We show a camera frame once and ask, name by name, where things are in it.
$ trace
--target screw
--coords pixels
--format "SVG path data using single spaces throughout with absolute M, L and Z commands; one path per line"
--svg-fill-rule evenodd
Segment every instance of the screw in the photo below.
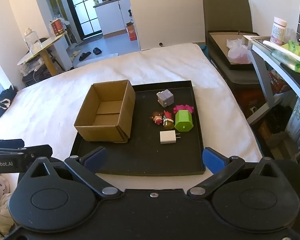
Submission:
M 150 193 L 150 197 L 159 197 L 159 194 L 158 193 Z
M 116 187 L 105 187 L 102 190 L 102 193 L 105 195 L 114 195 L 118 192 L 118 189 Z
M 190 189 L 192 195 L 203 195 L 206 193 L 206 190 L 203 187 L 193 187 Z

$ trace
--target wooden table leg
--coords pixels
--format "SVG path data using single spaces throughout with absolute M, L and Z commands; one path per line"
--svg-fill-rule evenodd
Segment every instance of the wooden table leg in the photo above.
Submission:
M 46 49 L 43 49 L 40 51 L 40 55 L 43 59 L 43 62 L 45 63 L 47 69 L 49 70 L 50 74 L 52 76 L 58 75 L 58 71 L 56 70 L 55 66 L 53 65 L 53 62 L 50 58 L 50 55 L 48 54 Z

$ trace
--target white charger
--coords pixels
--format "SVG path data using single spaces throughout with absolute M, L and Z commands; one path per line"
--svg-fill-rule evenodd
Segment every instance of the white charger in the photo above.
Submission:
M 177 138 L 180 138 L 180 137 L 176 137 L 176 131 L 175 130 L 161 131 L 160 132 L 160 143 L 161 144 L 176 143 Z

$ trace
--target purple toy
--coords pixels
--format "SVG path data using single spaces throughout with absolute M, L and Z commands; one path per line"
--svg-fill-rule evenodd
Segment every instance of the purple toy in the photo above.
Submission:
M 193 114 L 194 107 L 193 106 L 188 106 L 188 105 L 176 106 L 175 108 L 173 108 L 173 113 L 176 114 L 179 110 L 188 110 L 190 112 L 190 114 Z

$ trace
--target white tablecloth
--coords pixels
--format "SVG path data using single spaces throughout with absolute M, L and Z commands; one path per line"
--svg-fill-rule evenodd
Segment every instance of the white tablecloth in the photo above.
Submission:
M 261 159 L 255 137 L 223 78 L 196 44 L 134 52 L 51 77 L 17 93 L 0 118 L 0 139 L 21 138 L 25 146 L 49 144 L 53 157 L 64 160 L 77 134 L 74 121 L 91 84 L 129 79 L 132 85 L 191 80 L 204 146 L 246 161 Z M 99 174 L 118 187 L 183 188 L 211 176 L 135 177 Z M 17 175 L 9 177 L 11 187 Z

